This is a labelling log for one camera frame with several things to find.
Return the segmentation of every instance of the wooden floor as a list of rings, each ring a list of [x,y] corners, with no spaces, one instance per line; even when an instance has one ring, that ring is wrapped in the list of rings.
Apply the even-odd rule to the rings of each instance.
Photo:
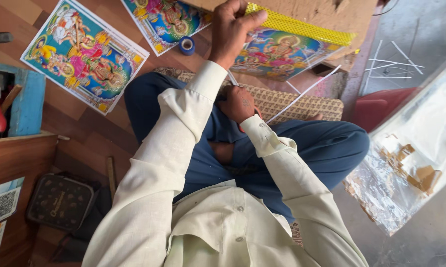
[[[0,31],[9,31],[14,35],[13,42],[0,44],[0,63],[30,69],[19,58],[57,2],[57,0],[0,0]],[[175,47],[157,58],[119,0],[79,0],[79,2],[150,52],[150,58],[143,65],[140,74],[156,67],[197,71],[200,64],[208,58],[211,48],[211,26],[193,36],[196,43],[193,56],[184,56]],[[239,82],[293,92],[293,89],[285,83],[250,76],[235,76]],[[312,73],[304,72],[291,82],[297,88],[307,88],[317,79],[318,77]],[[102,116],[50,81],[47,81],[46,85],[42,129],[71,138],[58,144],[54,162],[55,171],[70,171],[87,179],[98,180],[103,185],[108,184],[106,158],[114,156],[119,181],[130,167],[129,158],[137,150],[137,140],[132,132],[123,98],[112,112]],[[35,266],[46,265],[48,257],[54,250],[51,244],[56,244],[62,234],[51,228],[43,228],[41,233],[39,236],[42,239],[37,240],[37,245],[41,248],[38,249],[38,254],[34,254]]]

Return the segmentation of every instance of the knee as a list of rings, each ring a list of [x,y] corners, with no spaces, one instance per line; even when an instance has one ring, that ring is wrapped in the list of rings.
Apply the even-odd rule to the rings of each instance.
[[[350,145],[356,150],[356,153],[363,159],[368,153],[369,137],[364,129],[356,124],[343,122]]]
[[[124,90],[125,100],[128,101],[146,97],[148,94],[154,94],[154,90],[150,88],[154,87],[155,81],[159,79],[159,75],[156,72],[147,72],[134,78]]]

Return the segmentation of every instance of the adhesive tape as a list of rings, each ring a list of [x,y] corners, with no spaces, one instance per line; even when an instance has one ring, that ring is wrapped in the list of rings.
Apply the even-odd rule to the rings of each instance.
[[[186,56],[191,56],[195,52],[195,41],[189,36],[182,37],[180,42],[178,42],[178,46],[180,51]]]

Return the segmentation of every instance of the shirt cuff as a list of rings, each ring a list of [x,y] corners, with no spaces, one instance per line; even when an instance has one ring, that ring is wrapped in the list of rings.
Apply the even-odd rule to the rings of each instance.
[[[185,87],[214,101],[228,72],[213,61],[205,61]]]
[[[277,134],[257,114],[247,118],[239,125],[250,138],[259,158],[272,155],[281,150],[297,148],[295,142],[291,139],[277,137]],[[282,143],[280,139],[284,139],[286,144]]]

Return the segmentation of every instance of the concrete floor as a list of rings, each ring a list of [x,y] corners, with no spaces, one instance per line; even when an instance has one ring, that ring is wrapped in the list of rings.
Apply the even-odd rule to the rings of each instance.
[[[399,0],[392,11],[382,15],[371,58],[380,40],[383,40],[383,45],[378,59],[407,62],[390,43],[394,40],[416,65],[426,67],[422,69],[424,75],[410,73],[408,76],[413,77],[410,79],[372,78],[364,91],[362,84],[360,95],[419,86],[446,60],[446,0]],[[380,76],[384,68],[375,71],[371,75]],[[389,74],[404,71],[392,68]],[[351,236],[370,266],[446,267],[446,187],[392,237],[369,220],[342,184],[333,190],[333,195]]]
[[[397,0],[391,0],[384,9],[389,9]],[[395,41],[399,48],[420,68],[424,75],[413,67],[393,65],[398,68],[379,68],[371,76],[408,76],[412,78],[370,78],[365,88],[368,73],[365,73],[360,95],[385,89],[417,87],[424,82],[446,60],[446,0],[399,0],[399,3],[387,14],[381,16],[370,58],[374,58],[376,49],[383,40],[377,59],[409,64],[401,53],[391,44]],[[368,60],[366,69],[371,68]],[[374,67],[389,63],[376,62]]]

